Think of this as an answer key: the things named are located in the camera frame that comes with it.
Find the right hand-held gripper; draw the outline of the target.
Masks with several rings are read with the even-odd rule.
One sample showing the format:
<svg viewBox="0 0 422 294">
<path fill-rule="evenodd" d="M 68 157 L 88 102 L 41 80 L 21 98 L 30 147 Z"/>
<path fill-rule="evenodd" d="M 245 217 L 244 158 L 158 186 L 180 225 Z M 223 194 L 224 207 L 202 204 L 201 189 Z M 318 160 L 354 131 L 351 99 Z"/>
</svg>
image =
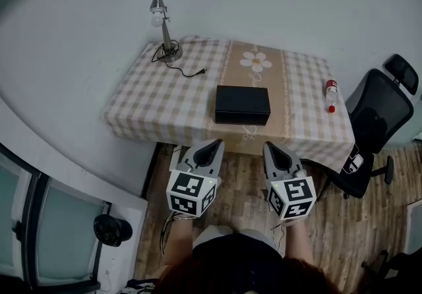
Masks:
<svg viewBox="0 0 422 294">
<path fill-rule="evenodd" d="M 266 141 L 262 148 L 265 199 L 280 221 L 295 221 L 309 215 L 316 202 L 313 178 L 299 157 L 284 144 Z"/>
</svg>

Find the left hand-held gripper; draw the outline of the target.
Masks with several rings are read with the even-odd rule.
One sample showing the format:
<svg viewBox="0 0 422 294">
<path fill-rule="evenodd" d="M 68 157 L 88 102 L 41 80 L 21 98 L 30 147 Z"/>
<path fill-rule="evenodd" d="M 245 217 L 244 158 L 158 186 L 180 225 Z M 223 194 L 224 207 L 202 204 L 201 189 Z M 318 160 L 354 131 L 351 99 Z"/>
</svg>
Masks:
<svg viewBox="0 0 422 294">
<path fill-rule="evenodd" d="M 169 209 L 196 218 L 201 217 L 216 198 L 218 177 L 224 156 L 222 139 L 196 143 L 177 167 L 171 170 L 166 196 Z"/>
</svg>

